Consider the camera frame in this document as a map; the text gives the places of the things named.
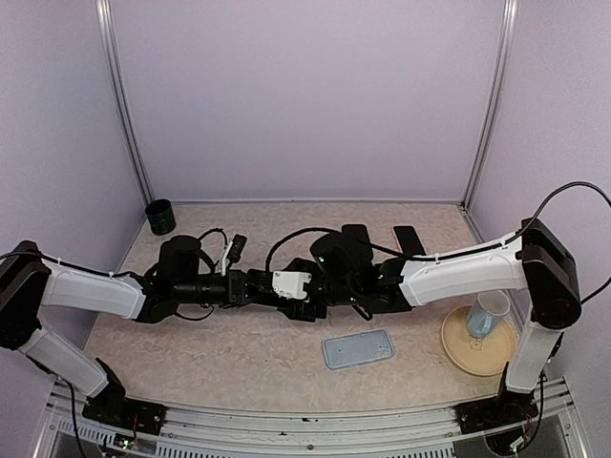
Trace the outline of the light blue phone case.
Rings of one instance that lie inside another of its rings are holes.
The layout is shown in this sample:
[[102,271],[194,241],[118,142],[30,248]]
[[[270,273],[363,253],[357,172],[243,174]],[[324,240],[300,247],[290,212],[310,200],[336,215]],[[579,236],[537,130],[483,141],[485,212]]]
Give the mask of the light blue phone case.
[[331,370],[384,361],[395,353],[390,334],[384,329],[326,339],[322,349]]

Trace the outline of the dark phone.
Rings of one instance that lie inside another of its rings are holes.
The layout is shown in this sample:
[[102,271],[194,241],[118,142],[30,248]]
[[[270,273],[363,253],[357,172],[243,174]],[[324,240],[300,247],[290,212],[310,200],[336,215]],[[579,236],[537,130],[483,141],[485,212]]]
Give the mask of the dark phone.
[[400,254],[397,258],[403,260],[422,260],[426,252],[413,226],[400,225],[392,228]]

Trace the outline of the black phone case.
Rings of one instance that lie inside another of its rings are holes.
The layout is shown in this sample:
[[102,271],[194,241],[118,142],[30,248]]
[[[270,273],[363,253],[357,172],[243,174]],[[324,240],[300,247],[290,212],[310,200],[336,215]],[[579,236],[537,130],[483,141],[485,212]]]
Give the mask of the black phone case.
[[363,243],[370,243],[369,231],[364,224],[344,224],[342,232]]

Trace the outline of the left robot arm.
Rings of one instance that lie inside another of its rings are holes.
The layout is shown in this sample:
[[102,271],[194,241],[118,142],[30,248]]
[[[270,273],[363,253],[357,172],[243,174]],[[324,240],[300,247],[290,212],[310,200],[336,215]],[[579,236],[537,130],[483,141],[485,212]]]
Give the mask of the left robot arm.
[[44,325],[41,307],[94,311],[152,324],[176,315],[183,304],[250,304],[257,284],[268,280],[266,273],[218,272],[200,240],[191,236],[164,242],[158,262],[144,275],[63,264],[25,240],[1,264],[1,345],[22,352],[83,393],[89,417],[121,425],[133,416],[134,405],[118,377]]

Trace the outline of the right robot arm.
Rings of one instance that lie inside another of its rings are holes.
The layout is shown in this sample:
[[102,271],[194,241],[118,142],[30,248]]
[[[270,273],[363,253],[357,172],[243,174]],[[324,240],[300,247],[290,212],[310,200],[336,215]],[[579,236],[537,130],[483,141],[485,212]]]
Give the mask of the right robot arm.
[[538,219],[526,219],[516,233],[461,251],[428,255],[412,227],[404,252],[374,263],[377,245],[363,224],[320,228],[310,261],[295,259],[271,274],[275,295],[290,301],[290,317],[311,321],[329,306],[351,305],[363,318],[403,313],[453,297],[489,298],[527,290],[530,318],[514,355],[502,363],[494,397],[462,403],[456,412],[464,431],[504,425],[539,414],[535,389],[565,329],[581,315],[573,256]]

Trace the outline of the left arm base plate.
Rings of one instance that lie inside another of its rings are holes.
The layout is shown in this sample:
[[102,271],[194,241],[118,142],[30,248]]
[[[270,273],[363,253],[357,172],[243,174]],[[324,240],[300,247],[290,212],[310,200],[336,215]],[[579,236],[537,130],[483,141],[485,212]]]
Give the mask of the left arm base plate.
[[159,436],[167,413],[162,404],[126,398],[115,412],[100,404],[88,402],[82,411],[84,418],[101,424]]

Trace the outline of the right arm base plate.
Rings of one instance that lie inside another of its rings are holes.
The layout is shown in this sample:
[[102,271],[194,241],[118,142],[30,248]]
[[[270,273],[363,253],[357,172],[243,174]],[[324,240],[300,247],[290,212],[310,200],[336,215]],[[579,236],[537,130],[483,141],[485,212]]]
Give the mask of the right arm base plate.
[[461,433],[471,434],[519,423],[527,417],[537,417],[538,407],[529,399],[499,401],[487,398],[459,404],[455,412]]

